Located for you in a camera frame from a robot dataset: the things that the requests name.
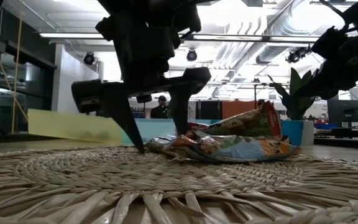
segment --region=round woven mat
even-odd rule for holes
[[[358,162],[206,164],[131,147],[0,154],[0,223],[358,224]]]

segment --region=snack bag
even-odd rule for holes
[[[268,161],[300,152],[299,147],[287,142],[242,136],[206,136],[197,140],[188,150],[213,162]]]
[[[193,140],[181,135],[175,139],[152,139],[147,147],[179,159],[189,158],[205,162],[256,162],[283,159],[297,155],[300,147],[288,142],[243,136],[210,136],[201,131],[193,131]]]
[[[264,103],[261,109],[224,119],[202,131],[213,136],[266,136],[276,140],[282,138],[280,118],[269,101]]]
[[[202,130],[207,128],[208,125],[207,124],[200,124],[200,123],[196,123],[196,122],[189,122],[189,128],[190,130]]]

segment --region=yellow rope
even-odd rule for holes
[[[21,43],[21,38],[22,38],[22,23],[23,23],[23,3],[21,2],[20,17],[19,17],[19,36],[17,38],[15,80],[14,80],[14,89],[13,89],[13,97],[15,99],[16,99],[17,73],[19,70],[20,43]],[[15,115],[16,115],[16,100],[13,101],[12,134],[14,133],[14,130],[15,130],[15,118],[16,118]]]
[[[11,85],[9,84],[9,81],[8,81],[8,79],[7,79],[7,75],[6,75],[4,66],[2,65],[1,58],[0,58],[0,67],[1,67],[1,70],[2,70],[2,72],[3,72],[3,74],[4,74],[4,76],[5,76],[5,81],[6,81],[7,87],[8,87],[8,89],[9,89],[9,91],[11,91],[11,93],[13,93],[12,88],[11,88]],[[26,120],[28,120],[27,115],[25,114],[24,110],[22,109],[22,106],[21,106],[21,105],[19,104],[19,102],[17,101],[16,97],[14,97],[13,99],[14,99],[14,101],[17,103],[17,106],[19,107],[19,109],[22,111],[24,118],[25,118]]]

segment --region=white wall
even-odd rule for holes
[[[69,54],[62,44],[56,46],[55,65],[58,69],[55,70],[53,78],[52,110],[78,114],[71,93],[71,84],[97,79],[99,75]]]
[[[103,80],[121,80],[121,69],[115,52],[98,52],[97,57],[103,62],[99,67]]]

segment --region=desk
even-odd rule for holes
[[[335,138],[358,138],[358,128],[331,128],[316,136],[335,136]]]

